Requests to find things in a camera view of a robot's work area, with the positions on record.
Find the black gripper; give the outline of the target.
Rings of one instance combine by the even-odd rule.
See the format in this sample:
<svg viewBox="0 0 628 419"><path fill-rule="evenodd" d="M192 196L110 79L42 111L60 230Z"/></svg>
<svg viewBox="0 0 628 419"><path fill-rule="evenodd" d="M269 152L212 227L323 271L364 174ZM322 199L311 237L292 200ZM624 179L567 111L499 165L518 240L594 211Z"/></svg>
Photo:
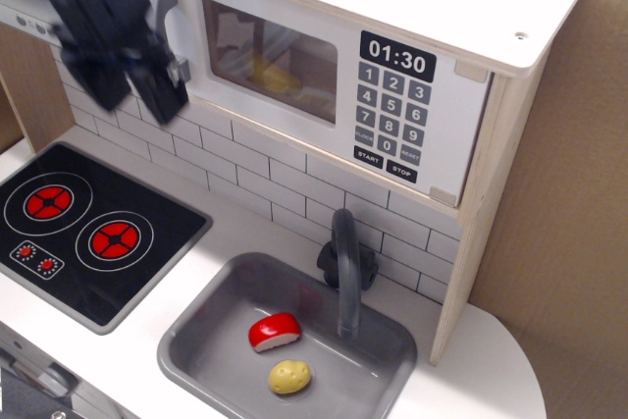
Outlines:
<svg viewBox="0 0 628 419"><path fill-rule="evenodd" d="M160 125L188 104L181 68L146 19L149 0L48 0L61 19L62 61L99 106L113 111L131 93L128 75Z"/></svg>

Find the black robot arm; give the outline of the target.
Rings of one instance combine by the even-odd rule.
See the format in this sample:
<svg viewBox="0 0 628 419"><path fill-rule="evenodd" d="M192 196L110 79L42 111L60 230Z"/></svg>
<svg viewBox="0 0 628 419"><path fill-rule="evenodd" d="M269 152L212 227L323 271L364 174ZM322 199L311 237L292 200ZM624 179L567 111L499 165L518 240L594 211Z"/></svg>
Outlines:
<svg viewBox="0 0 628 419"><path fill-rule="evenodd" d="M181 68L147 18L149 0L48 0L61 59L102 108L136 90L155 120L169 123L188 102Z"/></svg>

